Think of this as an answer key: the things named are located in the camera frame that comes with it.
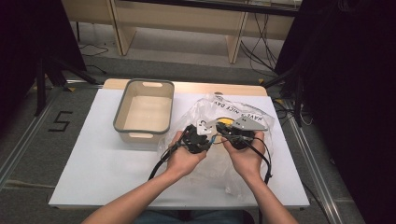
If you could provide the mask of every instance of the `black wire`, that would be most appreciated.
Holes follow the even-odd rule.
[[[264,143],[264,140],[262,140],[258,137],[254,137],[253,139],[257,139],[264,144],[265,150],[268,152],[268,160],[269,160],[270,164],[272,164],[270,150],[268,149],[268,146]]]
[[[320,210],[323,212],[324,216],[326,217],[326,220],[328,223],[330,222],[329,217],[327,216],[326,211],[324,210],[323,204],[318,200],[317,196],[314,194],[314,192],[304,183],[304,181],[301,181],[303,183],[303,186],[309,191],[309,193],[311,193],[312,197],[314,197],[315,201],[317,201],[317,204],[320,208]]]
[[[258,73],[260,73],[260,74],[269,76],[269,77],[276,77],[276,76],[270,76],[270,75],[261,73],[261,72],[257,71],[256,69],[254,69],[254,68],[253,68],[253,65],[251,64],[251,61],[254,61],[255,63],[262,64],[262,65],[264,65],[266,68],[268,68],[268,69],[270,69],[272,72],[274,72],[274,69],[271,68],[270,65],[268,65],[267,63],[265,63],[265,62],[264,62],[262,59],[260,59],[256,54],[254,54],[254,52],[253,52],[254,49],[253,49],[253,50],[248,49],[248,47],[245,45],[245,43],[244,43],[243,41],[241,41],[241,44],[242,44],[242,51],[244,51],[244,53],[249,57],[249,59],[250,59],[250,67],[251,67],[254,71],[256,71],[256,72],[258,72]]]
[[[267,174],[265,175],[265,178],[264,178],[264,183],[268,184],[268,181],[269,181],[270,177],[272,177],[272,175],[271,175],[271,163],[267,160],[267,158],[264,157],[264,155],[262,155],[262,153],[260,153],[259,150],[257,150],[257,148],[255,148],[254,146],[252,146],[249,142],[247,142],[245,140],[243,140],[243,142],[248,147],[250,147],[250,149],[252,149],[254,152],[256,152],[256,154],[259,155],[265,161],[265,163],[267,164],[267,168],[268,169],[267,169]]]
[[[79,48],[79,49],[85,49],[85,48],[88,47],[88,46],[96,47],[96,48],[98,48],[98,49],[104,49],[104,51],[98,52],[98,53],[95,53],[95,54],[82,54],[82,55],[84,55],[84,56],[96,56],[96,55],[99,55],[99,54],[108,52],[108,49],[107,49],[107,48],[98,47],[98,46],[92,45],[92,44],[87,44],[87,45],[85,45],[85,46],[83,46],[83,47],[81,47],[81,48]]]
[[[225,143],[225,142],[228,142],[228,139],[221,141],[221,142],[213,143],[213,145],[218,145],[218,144]]]
[[[100,70],[103,74],[107,74],[107,72],[103,69],[101,69],[100,67],[93,65],[93,64],[89,64],[89,65],[85,65],[87,67],[95,67],[96,69]]]
[[[277,61],[277,58],[273,54],[273,52],[270,50],[270,48],[268,46],[268,42],[267,42],[267,24],[268,24],[269,16],[267,14],[264,15],[264,27],[263,28],[260,27],[259,20],[257,19],[257,14],[256,13],[254,14],[254,18],[256,20],[257,27],[259,28],[259,31],[260,31],[259,41],[260,41],[260,39],[262,39],[262,42],[265,45],[265,52],[266,52],[266,55],[267,55],[267,58],[268,58],[268,62],[270,64],[270,67],[272,68],[272,70],[274,70],[274,67],[273,67],[271,61],[273,61],[274,65],[275,65],[276,61]]]
[[[274,107],[276,108],[276,113],[278,114],[278,112],[283,112],[285,113],[284,116],[277,116],[278,119],[284,119],[288,114],[294,114],[294,110],[292,109],[287,109],[285,106],[283,106],[280,102],[278,102],[276,99],[273,99],[273,104]]]
[[[280,127],[283,127],[283,125],[285,125],[285,123],[289,120],[289,119],[291,119],[291,118],[293,118],[294,116],[290,116],[290,117],[288,117],[281,125],[280,125]]]
[[[183,133],[181,136],[178,138],[178,140],[175,142],[174,145],[169,147],[168,149],[165,150],[165,152],[161,155],[161,159],[157,162],[155,165],[154,169],[152,169],[150,176],[148,177],[148,180],[152,179],[155,174],[157,173],[158,169],[160,168],[161,165],[163,165],[164,162],[166,162],[170,157],[171,154],[177,150],[179,147],[183,146],[181,144],[181,140],[183,139],[184,134],[187,132],[187,128],[184,129]]]

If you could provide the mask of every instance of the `plastic bag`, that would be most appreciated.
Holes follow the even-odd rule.
[[[168,148],[169,143],[173,140],[177,131],[183,131],[188,125],[196,126],[198,120],[209,122],[218,118],[239,119],[241,117],[250,117],[268,130],[265,132],[264,142],[268,153],[274,154],[271,130],[274,127],[275,119],[264,111],[251,105],[239,102],[231,102],[220,95],[208,94],[205,98],[197,101],[194,106],[178,120],[172,129],[160,140],[158,145],[159,157]],[[262,174],[267,170],[265,162],[262,162]],[[207,151],[206,158],[201,161],[194,171],[186,176],[190,183],[210,179],[218,181],[224,185],[224,190],[236,196],[243,201],[249,191],[248,186],[242,177],[235,171],[230,156],[223,144],[212,145]]]

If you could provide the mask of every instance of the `hand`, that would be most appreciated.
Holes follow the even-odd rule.
[[[254,137],[263,140],[264,132],[255,132]],[[225,149],[227,149],[230,154],[235,171],[240,174],[242,178],[246,180],[246,178],[252,176],[261,177],[260,167],[262,164],[262,158],[257,155],[255,151],[248,147],[238,150],[234,148],[226,138],[221,138],[221,141],[223,141]],[[265,153],[264,144],[260,140],[254,139],[251,145],[259,150],[260,153]]]
[[[176,133],[170,146],[175,144],[175,142],[180,138],[181,134],[182,132]],[[205,150],[201,153],[192,154],[186,148],[179,147],[171,154],[165,172],[175,175],[178,178],[189,175],[194,170],[195,166],[205,157]]]

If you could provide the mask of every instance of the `white tabletop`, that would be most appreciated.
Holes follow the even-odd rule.
[[[158,161],[157,145],[121,141],[113,128],[122,90],[99,90],[91,111],[49,201],[59,208],[100,206],[148,180]],[[178,120],[197,100],[199,93],[175,93],[172,120]],[[224,95],[225,99],[258,107],[276,118],[266,96]],[[287,207],[309,205],[300,177],[290,155],[279,121],[272,130],[273,177],[269,187]],[[244,200],[228,194],[223,183],[213,179],[191,183],[179,181],[164,191],[148,208],[152,209],[239,209],[255,207],[248,192]]]

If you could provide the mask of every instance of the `finger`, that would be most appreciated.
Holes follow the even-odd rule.
[[[225,137],[221,137],[221,142],[223,143],[225,149],[230,153],[233,150],[236,150],[233,145],[231,145],[230,141],[227,140]]]
[[[264,140],[264,132],[263,131],[253,131],[253,132],[254,132],[254,137]]]
[[[172,145],[174,145],[177,140],[180,138],[180,136],[183,134],[182,131],[177,131],[174,138],[172,139],[172,142],[169,144],[169,147],[171,147]]]
[[[207,151],[204,150],[204,151],[197,153],[195,155],[198,157],[199,161],[202,161],[204,158],[206,158],[206,154],[207,154]]]

